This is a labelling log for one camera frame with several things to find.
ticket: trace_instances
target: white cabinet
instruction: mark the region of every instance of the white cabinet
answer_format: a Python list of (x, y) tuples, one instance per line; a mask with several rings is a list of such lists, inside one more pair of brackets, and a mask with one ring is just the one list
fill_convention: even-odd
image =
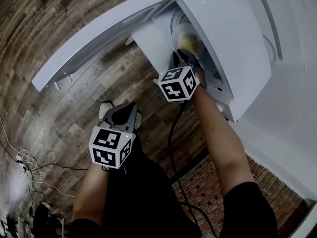
[(247, 0), (128, 0), (70, 38), (33, 79), (41, 91), (76, 71), (100, 49), (132, 34), (157, 72), (168, 69), (171, 15), (181, 9), (206, 47), (208, 92), (237, 121), (271, 76), (259, 24)]

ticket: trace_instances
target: forearm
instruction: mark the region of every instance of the forearm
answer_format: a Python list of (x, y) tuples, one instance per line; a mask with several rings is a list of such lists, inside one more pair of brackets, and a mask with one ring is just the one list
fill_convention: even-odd
[(254, 181), (241, 140), (213, 99), (202, 86), (198, 86), (192, 100), (217, 169), (222, 194), (242, 182)]
[(91, 164), (74, 201), (73, 219), (90, 219), (102, 224), (109, 172)]

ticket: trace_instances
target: wooden floor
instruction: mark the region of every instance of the wooden floor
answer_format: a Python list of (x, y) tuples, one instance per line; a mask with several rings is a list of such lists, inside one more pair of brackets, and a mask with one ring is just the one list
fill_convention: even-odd
[[(30, 83), (47, 59), (74, 33), (125, 0), (0, 0), (0, 116), (12, 145), (27, 148), (39, 166), (58, 163), (74, 168), (90, 164), (88, 141), (98, 123), (99, 105), (135, 101), (143, 114), (139, 130), (146, 154), (173, 175), (167, 136), (178, 104), (168, 103), (154, 85), (157, 73), (142, 51), (121, 40), (102, 50), (73, 76), (37, 92)], [(4, 131), (0, 140), (12, 156)], [(192, 106), (181, 117), (173, 142), (177, 168), (206, 147)], [(44, 181), (63, 193), (76, 195), (85, 171), (57, 166), (43, 168)], [(28, 193), (30, 181), (0, 148), (0, 217), (27, 218), (28, 208), (46, 201), (53, 213), (71, 221), (73, 198), (44, 183), (34, 183), (43, 194)]]

